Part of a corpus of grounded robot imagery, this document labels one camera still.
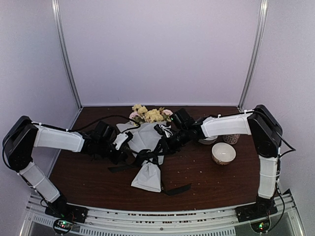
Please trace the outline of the white wrapping paper sheet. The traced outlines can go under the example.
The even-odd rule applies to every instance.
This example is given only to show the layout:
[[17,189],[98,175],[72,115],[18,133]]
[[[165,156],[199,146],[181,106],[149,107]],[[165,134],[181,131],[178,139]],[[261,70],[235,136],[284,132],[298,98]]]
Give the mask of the white wrapping paper sheet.
[[[144,123],[141,127],[130,130],[133,138],[128,142],[129,147],[136,152],[143,149],[154,150],[162,137],[154,129],[154,126],[157,124],[166,125],[166,122]],[[131,186],[146,191],[161,192],[161,177],[158,165],[152,163],[152,160],[144,160],[140,167],[141,169],[132,181]]]

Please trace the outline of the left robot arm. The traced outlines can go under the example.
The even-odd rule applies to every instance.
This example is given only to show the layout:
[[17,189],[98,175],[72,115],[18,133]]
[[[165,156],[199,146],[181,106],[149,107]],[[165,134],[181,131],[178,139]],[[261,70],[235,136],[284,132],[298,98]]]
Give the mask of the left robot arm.
[[48,203],[59,218],[67,218],[71,208],[58,188],[34,163],[34,148],[53,148],[108,158],[114,164],[126,158],[123,145],[133,138],[130,131],[116,134],[115,128],[96,120],[97,126],[87,133],[81,129],[68,130],[21,116],[2,141],[4,164],[22,176],[31,188]]

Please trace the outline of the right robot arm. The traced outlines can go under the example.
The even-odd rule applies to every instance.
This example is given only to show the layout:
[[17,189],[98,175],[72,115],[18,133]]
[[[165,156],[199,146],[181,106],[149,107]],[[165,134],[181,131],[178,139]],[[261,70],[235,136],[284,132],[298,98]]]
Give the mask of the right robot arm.
[[271,209],[271,200],[281,173],[281,145],[289,147],[290,152],[296,149],[283,138],[282,127],[264,105],[233,115],[209,116],[199,120],[181,108],[170,119],[177,131],[170,137],[161,137],[154,149],[156,155],[173,154],[192,140],[222,135],[250,135],[260,161],[259,188],[252,212],[255,216],[262,217]]

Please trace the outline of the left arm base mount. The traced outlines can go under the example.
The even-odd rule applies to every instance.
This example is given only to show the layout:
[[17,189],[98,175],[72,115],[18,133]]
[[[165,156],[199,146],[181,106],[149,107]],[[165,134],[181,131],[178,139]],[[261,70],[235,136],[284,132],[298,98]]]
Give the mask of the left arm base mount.
[[55,217],[53,230],[58,235],[69,233],[76,223],[85,223],[88,209],[83,206],[75,206],[67,203],[65,196],[59,196],[55,201],[49,202],[43,199],[45,214]]

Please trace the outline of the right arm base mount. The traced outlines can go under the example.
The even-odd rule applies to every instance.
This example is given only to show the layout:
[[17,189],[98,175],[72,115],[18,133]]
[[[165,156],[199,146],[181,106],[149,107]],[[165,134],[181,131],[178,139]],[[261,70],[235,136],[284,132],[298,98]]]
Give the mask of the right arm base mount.
[[238,222],[250,221],[251,229],[258,234],[268,233],[271,229],[270,215],[278,212],[273,198],[257,196],[255,203],[235,208]]

